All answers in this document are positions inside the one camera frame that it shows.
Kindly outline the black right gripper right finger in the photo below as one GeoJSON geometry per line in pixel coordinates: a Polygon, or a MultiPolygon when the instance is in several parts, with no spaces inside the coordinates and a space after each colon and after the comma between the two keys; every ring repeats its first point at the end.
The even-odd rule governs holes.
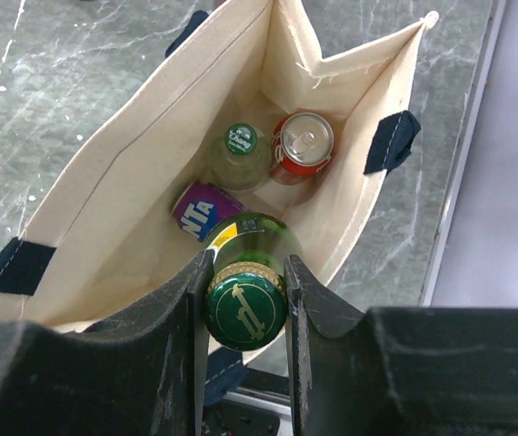
{"type": "Polygon", "coordinates": [[[518,309],[361,312],[284,264],[297,435],[518,435],[518,309]]]}

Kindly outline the clear Chang bottle front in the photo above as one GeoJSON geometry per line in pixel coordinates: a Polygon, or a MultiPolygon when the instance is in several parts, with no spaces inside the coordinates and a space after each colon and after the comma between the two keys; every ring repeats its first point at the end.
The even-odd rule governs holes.
{"type": "Polygon", "coordinates": [[[226,191],[248,193],[258,189],[270,165],[269,139],[250,124],[232,124],[213,143],[210,168],[226,191]]]}

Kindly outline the purple Fanta can front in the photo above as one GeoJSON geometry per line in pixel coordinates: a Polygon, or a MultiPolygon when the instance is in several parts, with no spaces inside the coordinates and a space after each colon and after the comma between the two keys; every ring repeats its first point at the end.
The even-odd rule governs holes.
{"type": "Polygon", "coordinates": [[[171,215],[181,230],[203,242],[220,222],[246,211],[242,203],[223,189],[196,180],[178,197],[171,215]]]}

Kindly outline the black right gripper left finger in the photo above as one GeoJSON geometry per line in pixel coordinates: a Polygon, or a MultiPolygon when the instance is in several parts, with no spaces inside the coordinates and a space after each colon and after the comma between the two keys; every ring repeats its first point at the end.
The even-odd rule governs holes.
{"type": "Polygon", "coordinates": [[[0,435],[196,435],[213,257],[83,332],[0,322],[0,435]]]}

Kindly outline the green Perrier glass bottle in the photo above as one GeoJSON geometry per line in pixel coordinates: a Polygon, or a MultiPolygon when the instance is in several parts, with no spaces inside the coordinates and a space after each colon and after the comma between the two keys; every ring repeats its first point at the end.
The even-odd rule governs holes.
{"type": "Polygon", "coordinates": [[[205,296],[208,331],[232,350],[263,348],[284,327],[284,261],[303,253],[300,240],[273,216],[245,212],[220,222],[205,244],[213,253],[214,267],[205,296]]]}

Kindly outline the cream canvas tote bag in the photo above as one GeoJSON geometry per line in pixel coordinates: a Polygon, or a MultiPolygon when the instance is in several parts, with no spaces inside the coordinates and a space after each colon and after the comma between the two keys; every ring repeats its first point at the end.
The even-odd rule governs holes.
{"type": "Polygon", "coordinates": [[[210,168],[214,141],[250,124],[268,137],[272,163],[275,127],[300,111],[332,126],[331,161],[299,184],[274,181],[270,165],[258,189],[223,190],[290,227],[329,283],[410,153],[418,50],[438,18],[325,57],[299,1],[229,1],[194,15],[0,252],[0,322],[86,327],[174,276],[203,244],[178,227],[176,200],[196,180],[223,189],[210,168]]]}

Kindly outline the red cola can front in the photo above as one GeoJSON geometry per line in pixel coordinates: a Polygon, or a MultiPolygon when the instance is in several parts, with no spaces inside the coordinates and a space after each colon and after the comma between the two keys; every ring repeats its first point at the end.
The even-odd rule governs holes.
{"type": "Polygon", "coordinates": [[[315,176],[332,159],[334,131],[321,115],[300,111],[283,118],[274,129],[270,177],[295,185],[315,176]]]}

